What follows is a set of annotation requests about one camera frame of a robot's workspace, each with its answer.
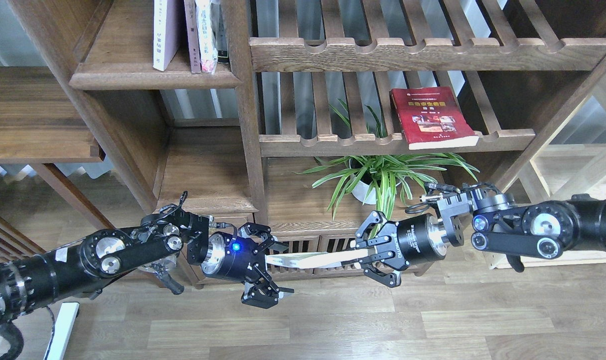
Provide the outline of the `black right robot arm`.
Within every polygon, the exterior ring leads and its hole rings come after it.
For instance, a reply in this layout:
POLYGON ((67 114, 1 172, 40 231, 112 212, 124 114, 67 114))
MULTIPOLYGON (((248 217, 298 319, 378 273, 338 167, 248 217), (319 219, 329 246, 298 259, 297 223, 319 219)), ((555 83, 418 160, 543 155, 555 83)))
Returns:
POLYGON ((493 184, 477 183, 457 188, 428 182, 415 214, 402 221, 386 219, 374 210, 356 232, 352 249, 363 249, 357 259, 365 276, 388 287, 401 284, 401 271, 417 264, 445 258, 447 246, 464 244, 460 218, 471 214, 475 249, 506 255, 517 272, 524 271, 522 256, 556 259, 565 251, 606 252, 606 199, 575 194, 568 201, 549 200, 518 206, 511 194, 493 184))

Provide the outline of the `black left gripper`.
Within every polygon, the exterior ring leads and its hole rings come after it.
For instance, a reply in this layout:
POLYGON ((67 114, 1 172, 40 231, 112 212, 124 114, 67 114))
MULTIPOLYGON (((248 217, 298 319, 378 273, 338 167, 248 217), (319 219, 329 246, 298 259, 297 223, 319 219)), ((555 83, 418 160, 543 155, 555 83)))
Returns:
POLYGON ((239 237, 215 232, 210 235, 205 259, 201 269, 205 276, 218 280, 243 281, 245 285, 241 302, 244 305, 269 309, 286 296, 294 294, 294 289, 280 287, 273 282, 269 273, 260 274, 255 264, 263 267, 263 257, 269 249, 284 253, 289 249, 271 234, 271 228, 264 224, 248 222, 239 228, 239 237))

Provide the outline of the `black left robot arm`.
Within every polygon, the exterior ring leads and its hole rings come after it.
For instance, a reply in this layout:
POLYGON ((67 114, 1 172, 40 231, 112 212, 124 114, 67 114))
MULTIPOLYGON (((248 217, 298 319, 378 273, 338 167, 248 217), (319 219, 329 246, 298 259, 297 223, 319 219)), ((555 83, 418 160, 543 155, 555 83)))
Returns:
POLYGON ((244 305, 269 309, 292 294, 293 289, 275 284, 265 259, 269 249, 287 246, 266 225, 248 222, 232 234, 223 232, 228 226, 171 203, 138 227, 98 230, 78 243, 0 263, 0 336, 10 345, 1 358, 14 360, 23 349, 22 334, 13 325, 17 317, 70 296, 96 297, 139 267, 147 265, 173 294, 181 294, 183 286, 162 260, 182 250, 206 276, 244 284, 244 305))

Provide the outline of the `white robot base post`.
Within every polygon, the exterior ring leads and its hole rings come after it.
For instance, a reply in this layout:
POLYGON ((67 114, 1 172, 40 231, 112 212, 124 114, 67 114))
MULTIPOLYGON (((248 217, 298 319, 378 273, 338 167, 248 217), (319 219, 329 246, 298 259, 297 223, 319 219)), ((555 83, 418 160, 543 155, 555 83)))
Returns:
POLYGON ((78 301, 66 301, 61 304, 53 323, 53 335, 45 351, 44 360, 62 360, 64 358, 79 306, 78 301))

